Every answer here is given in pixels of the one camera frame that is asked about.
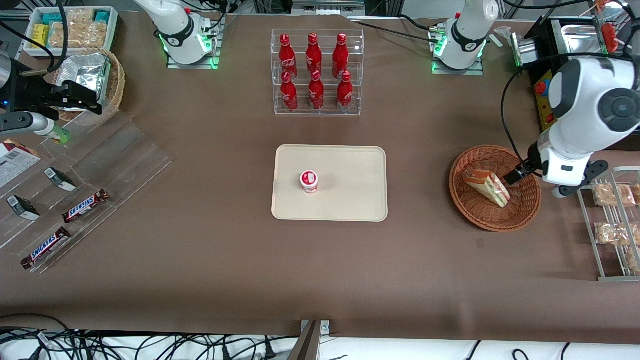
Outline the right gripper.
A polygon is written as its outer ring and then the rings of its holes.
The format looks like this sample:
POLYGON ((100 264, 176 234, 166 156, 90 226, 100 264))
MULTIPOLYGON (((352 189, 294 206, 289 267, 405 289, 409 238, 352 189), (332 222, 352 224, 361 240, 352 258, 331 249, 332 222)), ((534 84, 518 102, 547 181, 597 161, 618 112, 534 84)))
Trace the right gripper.
POLYGON ((103 107, 98 103, 98 94, 73 80, 64 80, 56 87, 42 76, 22 76, 14 74, 9 80, 9 108, 11 110, 29 110, 31 108, 52 106, 58 101, 58 94, 66 101, 75 102, 77 109, 89 111, 100 116, 103 107))

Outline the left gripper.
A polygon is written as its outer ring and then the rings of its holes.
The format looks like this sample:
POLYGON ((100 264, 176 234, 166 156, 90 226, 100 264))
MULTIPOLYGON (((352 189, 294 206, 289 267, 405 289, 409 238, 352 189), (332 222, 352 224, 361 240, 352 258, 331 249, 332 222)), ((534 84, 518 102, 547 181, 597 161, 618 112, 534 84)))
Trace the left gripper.
POLYGON ((583 155, 567 155, 551 144, 540 143, 539 152, 528 152, 520 165, 503 176, 503 180, 512 186, 527 176, 542 175, 544 182, 553 185, 578 186, 585 175, 584 159, 583 155))

